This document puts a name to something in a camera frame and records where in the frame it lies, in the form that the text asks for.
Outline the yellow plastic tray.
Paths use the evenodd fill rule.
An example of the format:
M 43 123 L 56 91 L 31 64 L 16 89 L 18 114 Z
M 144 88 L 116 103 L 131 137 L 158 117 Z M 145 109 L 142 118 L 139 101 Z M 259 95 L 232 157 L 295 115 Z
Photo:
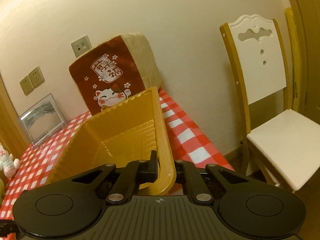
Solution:
M 83 122 L 72 136 L 47 184 L 72 177 L 106 163 L 124 167 L 147 160 L 157 152 L 158 177 L 143 184 L 139 194 L 165 195 L 176 180 L 163 112 L 156 87 L 148 88 Z

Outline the red lucky cat cushion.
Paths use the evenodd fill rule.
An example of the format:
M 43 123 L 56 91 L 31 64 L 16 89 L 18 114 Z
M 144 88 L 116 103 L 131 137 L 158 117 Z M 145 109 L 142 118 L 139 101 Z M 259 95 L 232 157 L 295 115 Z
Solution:
M 71 64 L 69 72 L 92 115 L 162 84 L 151 46 L 140 33 L 98 45 Z

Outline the white wooden chair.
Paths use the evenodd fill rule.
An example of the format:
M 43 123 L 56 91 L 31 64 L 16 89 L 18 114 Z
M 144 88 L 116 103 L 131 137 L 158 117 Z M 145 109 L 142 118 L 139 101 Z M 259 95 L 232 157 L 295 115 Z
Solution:
M 254 161 L 267 182 L 300 190 L 319 170 L 319 124 L 293 109 L 276 20 L 242 15 L 220 27 L 242 120 L 242 167 Z

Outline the red checkered tablecloth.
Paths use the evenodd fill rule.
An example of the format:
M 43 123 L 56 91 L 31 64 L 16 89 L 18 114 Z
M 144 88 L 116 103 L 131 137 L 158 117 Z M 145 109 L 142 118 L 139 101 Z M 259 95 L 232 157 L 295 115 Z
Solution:
M 159 100 L 163 111 L 167 134 L 174 159 L 192 161 L 196 167 L 215 163 L 225 168 L 232 166 L 215 148 L 212 142 L 199 129 L 197 124 L 163 90 L 159 90 Z M 80 125 L 91 114 L 84 112 L 67 122 L 38 148 L 29 146 L 19 158 L 21 166 L 15 176 L 5 182 L 5 192 L 1 204 L 1 219 L 12 219 L 12 207 L 24 190 L 42 186 L 47 181 L 49 172 L 55 166 L 61 153 L 75 135 Z

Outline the silver framed sand picture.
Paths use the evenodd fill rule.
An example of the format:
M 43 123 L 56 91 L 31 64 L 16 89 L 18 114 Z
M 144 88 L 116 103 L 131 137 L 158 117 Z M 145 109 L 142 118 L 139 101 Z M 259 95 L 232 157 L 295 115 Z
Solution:
M 67 124 L 52 93 L 26 110 L 18 117 L 18 120 L 33 148 L 37 148 Z

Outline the yellow folded board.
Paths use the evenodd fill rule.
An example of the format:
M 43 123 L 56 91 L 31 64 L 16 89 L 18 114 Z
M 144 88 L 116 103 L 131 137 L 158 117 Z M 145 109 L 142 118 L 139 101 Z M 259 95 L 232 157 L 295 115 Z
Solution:
M 285 15 L 287 20 L 287 26 L 290 35 L 291 53 L 292 53 L 292 66 L 293 66 L 293 103 L 292 109 L 295 111 L 299 110 L 299 104 L 301 100 L 301 86 L 300 86 L 300 75 L 301 75 L 301 55 L 300 45 L 297 32 L 297 26 L 295 23 L 295 17 L 291 8 L 285 9 Z

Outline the white plush cat toy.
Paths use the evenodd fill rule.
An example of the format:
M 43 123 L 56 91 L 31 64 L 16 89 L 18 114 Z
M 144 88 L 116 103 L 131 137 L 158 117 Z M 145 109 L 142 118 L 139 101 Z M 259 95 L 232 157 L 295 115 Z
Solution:
M 20 160 L 14 159 L 13 155 L 9 154 L 2 144 L 0 144 L 0 163 L 1 171 L 7 178 L 12 178 L 20 168 Z

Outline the upper wall socket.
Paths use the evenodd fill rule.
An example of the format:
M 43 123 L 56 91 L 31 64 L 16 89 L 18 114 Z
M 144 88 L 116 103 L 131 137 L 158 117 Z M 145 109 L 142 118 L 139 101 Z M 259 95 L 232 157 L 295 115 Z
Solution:
M 83 53 L 87 52 L 92 48 L 90 40 L 87 35 L 71 43 L 75 57 L 78 58 Z

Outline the right double wall socket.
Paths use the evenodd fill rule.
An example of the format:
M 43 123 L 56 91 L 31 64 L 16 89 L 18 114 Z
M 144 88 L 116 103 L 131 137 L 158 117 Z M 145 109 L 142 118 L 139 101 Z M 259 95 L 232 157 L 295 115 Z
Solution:
M 41 84 L 44 83 L 44 77 L 41 72 L 40 67 L 36 67 L 33 69 L 29 74 L 29 79 L 31 81 L 31 84 L 33 85 L 34 88 L 39 87 Z

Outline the double wall socket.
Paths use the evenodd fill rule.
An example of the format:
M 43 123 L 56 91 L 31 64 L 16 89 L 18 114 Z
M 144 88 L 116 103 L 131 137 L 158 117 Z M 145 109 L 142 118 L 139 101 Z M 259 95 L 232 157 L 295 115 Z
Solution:
M 20 86 L 26 96 L 28 96 L 34 90 L 34 87 L 29 79 L 29 76 L 25 76 L 20 81 Z
M 39 87 L 41 84 L 44 83 L 44 77 L 41 72 L 40 67 L 36 67 L 33 69 L 29 74 L 29 79 L 31 81 L 31 84 L 33 85 L 34 88 Z

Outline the left double wall socket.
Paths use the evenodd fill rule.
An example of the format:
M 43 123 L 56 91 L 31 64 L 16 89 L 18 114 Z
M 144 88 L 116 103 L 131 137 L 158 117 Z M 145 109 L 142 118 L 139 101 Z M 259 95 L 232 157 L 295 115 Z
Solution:
M 26 96 L 28 96 L 34 90 L 34 87 L 29 79 L 29 76 L 25 76 L 20 81 L 20 86 Z

